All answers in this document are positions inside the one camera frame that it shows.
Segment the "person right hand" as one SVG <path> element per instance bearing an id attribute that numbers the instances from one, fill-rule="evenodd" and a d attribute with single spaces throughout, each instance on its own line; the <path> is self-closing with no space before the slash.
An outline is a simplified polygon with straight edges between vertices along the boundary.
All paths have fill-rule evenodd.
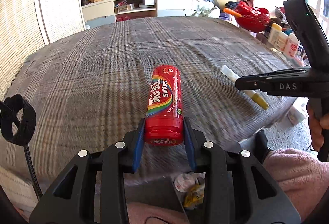
<path id="1" fill-rule="evenodd" d="M 311 132 L 312 147 L 314 150 L 319 151 L 324 144 L 323 130 L 328 130 L 329 115 L 324 115 L 320 120 L 315 117 L 314 110 L 310 102 L 307 103 L 308 125 Z"/>

